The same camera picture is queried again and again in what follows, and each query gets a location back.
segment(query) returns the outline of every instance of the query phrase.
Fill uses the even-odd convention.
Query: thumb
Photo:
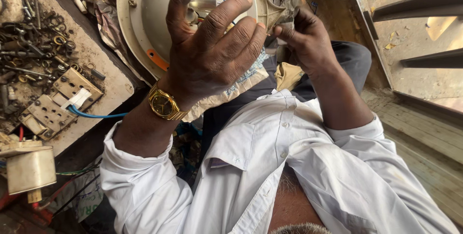
[[[166,23],[173,43],[185,41],[191,35],[185,20],[187,5],[191,0],[170,0],[167,9]]]
[[[294,29],[283,27],[281,25],[275,26],[273,29],[273,35],[286,41],[290,46],[295,48],[303,45],[306,41],[304,34],[299,33]]]

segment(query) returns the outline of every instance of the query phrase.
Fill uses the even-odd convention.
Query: man
[[[330,41],[305,8],[295,30],[274,34],[307,77],[293,92],[273,91],[276,63],[266,60],[268,79],[206,112],[210,147],[193,190],[177,178],[168,154],[179,119],[229,88],[266,37],[251,17],[224,35],[252,0],[226,0],[196,32],[184,20],[189,1],[170,0],[170,69],[105,139],[102,188],[118,233],[457,233],[359,96],[367,49]]]

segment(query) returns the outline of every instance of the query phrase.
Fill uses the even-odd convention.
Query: gray hair
[[[279,227],[270,234],[332,234],[326,227],[310,222]]]

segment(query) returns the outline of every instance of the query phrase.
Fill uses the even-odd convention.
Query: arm
[[[252,0],[226,0],[196,32],[185,21],[189,1],[169,2],[170,68],[157,82],[181,111],[229,88],[257,59],[266,38],[265,25],[251,17],[224,35]],[[193,195],[169,160],[178,123],[158,117],[145,99],[106,136],[101,186],[116,210],[118,233],[183,232]]]
[[[325,125],[341,130],[368,124],[373,114],[336,60],[320,19],[310,9],[300,7],[295,12],[294,26],[295,30],[276,26],[274,34],[294,48],[299,65],[315,89]]]
[[[458,233],[397,155],[394,142],[384,138],[379,118],[369,110],[337,62],[321,21],[309,9],[300,8],[294,25],[295,30],[275,27],[275,35],[294,48],[299,65],[309,75],[335,144],[371,167],[424,229],[430,233]]]

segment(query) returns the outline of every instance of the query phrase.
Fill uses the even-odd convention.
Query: white shirt
[[[266,234],[285,162],[334,234],[458,233],[384,138],[379,118],[362,127],[323,126],[317,100],[289,91],[241,108],[214,137],[193,190],[169,160],[105,139],[102,189],[118,233]]]

